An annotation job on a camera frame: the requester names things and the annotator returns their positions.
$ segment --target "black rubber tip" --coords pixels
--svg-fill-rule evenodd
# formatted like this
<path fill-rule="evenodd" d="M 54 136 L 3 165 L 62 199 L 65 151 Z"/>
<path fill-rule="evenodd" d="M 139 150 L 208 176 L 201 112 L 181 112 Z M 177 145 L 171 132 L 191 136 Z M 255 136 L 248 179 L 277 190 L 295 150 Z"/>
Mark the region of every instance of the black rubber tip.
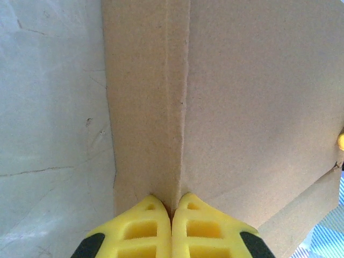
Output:
<path fill-rule="evenodd" d="M 258 236 L 248 232 L 241 232 L 240 236 L 251 253 L 252 258 L 275 258 L 269 247 Z"/>
<path fill-rule="evenodd" d="M 105 235 L 102 233 L 85 238 L 70 258 L 95 258 L 104 239 Z"/>

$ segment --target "floor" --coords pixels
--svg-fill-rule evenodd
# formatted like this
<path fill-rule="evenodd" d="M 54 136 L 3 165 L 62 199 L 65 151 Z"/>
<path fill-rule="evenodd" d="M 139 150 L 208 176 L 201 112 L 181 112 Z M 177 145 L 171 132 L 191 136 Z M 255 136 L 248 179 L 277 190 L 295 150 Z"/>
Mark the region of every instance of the floor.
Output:
<path fill-rule="evenodd" d="M 0 257 L 70 257 L 113 217 L 101 0 L 0 1 L 0 132 Z"/>

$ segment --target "yellow foam pad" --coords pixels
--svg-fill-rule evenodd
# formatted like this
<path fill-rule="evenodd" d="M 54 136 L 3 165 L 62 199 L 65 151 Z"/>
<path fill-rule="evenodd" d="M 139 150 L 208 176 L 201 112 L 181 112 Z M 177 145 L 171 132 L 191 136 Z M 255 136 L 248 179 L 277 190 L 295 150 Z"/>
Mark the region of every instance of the yellow foam pad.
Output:
<path fill-rule="evenodd" d="M 344 133 L 338 136 L 338 146 L 344 151 Z"/>
<path fill-rule="evenodd" d="M 258 231 L 209 206 L 196 195 L 182 197 L 172 223 L 173 258 L 251 258 L 240 232 Z"/>
<path fill-rule="evenodd" d="M 130 210 L 92 230 L 105 234 L 95 258 L 171 257 L 170 219 L 163 204 L 148 196 Z"/>

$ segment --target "brown cardboard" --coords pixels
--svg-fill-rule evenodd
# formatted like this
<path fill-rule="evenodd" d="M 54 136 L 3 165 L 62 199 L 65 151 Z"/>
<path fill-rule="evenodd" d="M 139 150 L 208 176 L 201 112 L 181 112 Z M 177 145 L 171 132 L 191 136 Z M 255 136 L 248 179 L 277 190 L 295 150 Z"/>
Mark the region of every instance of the brown cardboard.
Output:
<path fill-rule="evenodd" d="M 254 227 L 283 212 L 338 157 L 343 12 L 336 0 L 103 0 L 117 212 L 147 194 L 173 212 L 187 191 Z"/>
<path fill-rule="evenodd" d="M 340 176 L 340 169 L 330 170 L 259 227 L 276 257 L 289 258 L 312 227 L 337 206 L 338 198 L 336 203 L 332 198 L 338 196 Z"/>

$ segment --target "blue striped fabric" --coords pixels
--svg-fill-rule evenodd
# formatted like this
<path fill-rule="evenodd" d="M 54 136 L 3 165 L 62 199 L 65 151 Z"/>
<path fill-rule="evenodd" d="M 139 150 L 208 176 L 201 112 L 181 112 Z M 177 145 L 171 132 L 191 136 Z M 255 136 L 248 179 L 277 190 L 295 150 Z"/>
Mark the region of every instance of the blue striped fabric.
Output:
<path fill-rule="evenodd" d="M 312 229 L 291 258 L 344 258 L 344 172 L 339 206 Z"/>

